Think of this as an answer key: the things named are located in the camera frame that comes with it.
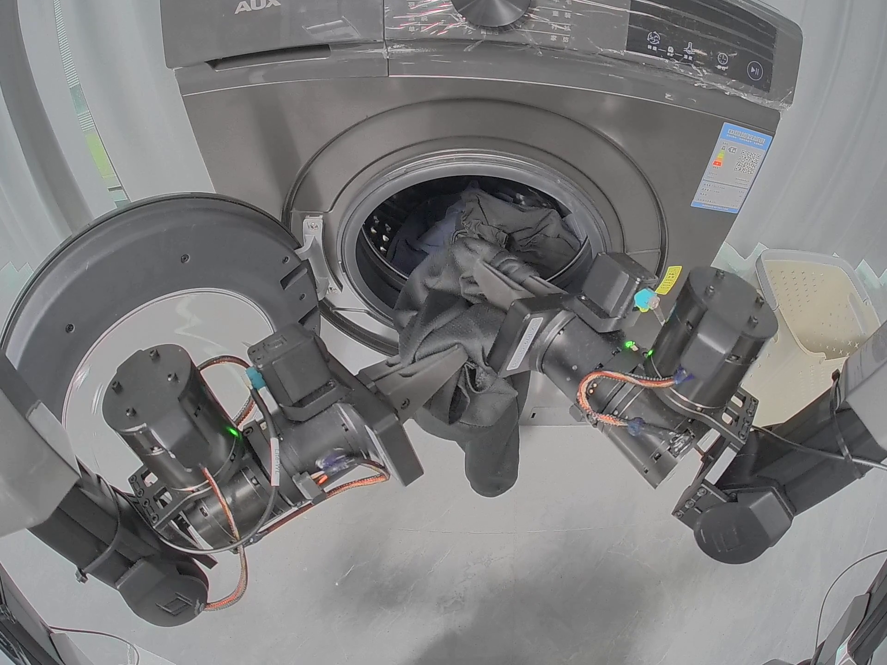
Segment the button icon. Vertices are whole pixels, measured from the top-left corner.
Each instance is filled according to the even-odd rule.
[[[749,61],[747,71],[748,78],[753,82],[759,82],[764,78],[764,67],[761,65],[760,61]]]

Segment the blue connector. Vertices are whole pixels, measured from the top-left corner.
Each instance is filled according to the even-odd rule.
[[[247,367],[247,379],[256,391],[266,387],[265,378],[261,375],[260,371],[255,369],[255,367]]]
[[[644,427],[646,424],[647,422],[644,421],[643,418],[636,416],[635,418],[628,419],[626,428],[628,429],[628,433],[632,436],[640,436],[644,433]]]
[[[641,288],[634,294],[634,305],[641,313],[646,313],[659,307],[659,296],[651,288]]]
[[[686,382],[686,381],[692,380],[692,379],[693,379],[693,375],[690,374],[690,372],[685,370],[683,367],[679,367],[677,369],[677,371],[675,371],[675,373],[674,373],[674,383],[675,384],[682,384],[683,382]]]

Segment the energy label sticker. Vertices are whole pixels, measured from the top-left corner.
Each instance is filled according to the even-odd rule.
[[[772,136],[725,123],[692,206],[739,212],[770,148]]]

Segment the gray garment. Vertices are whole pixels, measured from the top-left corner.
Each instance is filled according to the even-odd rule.
[[[475,492],[501,495],[517,480],[519,397],[487,356],[504,312],[485,302],[474,268],[487,260],[518,283],[537,272],[492,242],[463,234],[428,256],[397,299],[394,324],[400,356],[415,362],[460,345],[468,361],[416,414],[429,434],[456,441],[465,451],[465,475]]]
[[[521,206],[477,187],[462,194],[460,234],[470,234],[497,244],[535,267],[543,278],[563,269],[579,253],[582,242],[554,209]]]

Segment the laundry basket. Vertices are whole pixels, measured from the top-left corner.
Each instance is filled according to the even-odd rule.
[[[742,385],[760,401],[755,423],[766,426],[828,389],[879,322],[856,272],[836,256],[768,249],[755,270],[779,330]]]

